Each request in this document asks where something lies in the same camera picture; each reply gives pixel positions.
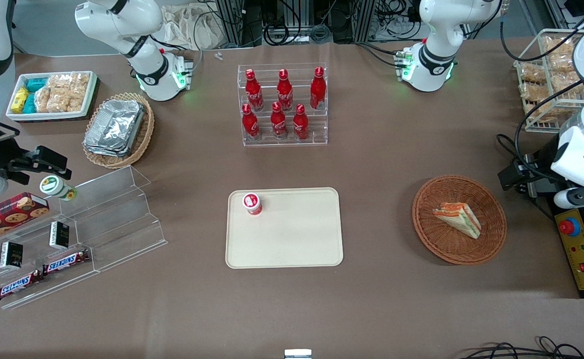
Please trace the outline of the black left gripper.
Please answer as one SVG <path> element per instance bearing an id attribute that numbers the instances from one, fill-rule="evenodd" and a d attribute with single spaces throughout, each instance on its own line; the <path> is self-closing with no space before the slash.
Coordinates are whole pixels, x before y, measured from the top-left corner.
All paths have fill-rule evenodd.
<path id="1" fill-rule="evenodd" d="M 556 193 L 556 182 L 548 178 L 553 172 L 550 170 L 551 159 L 547 155 L 524 155 L 523 159 L 529 166 L 535 168 L 545 176 L 530 171 L 518 158 L 514 159 L 515 166 L 506 166 L 498 172 L 498 180 L 503 191 L 514 189 L 519 194 L 530 198 L 552 197 Z"/>

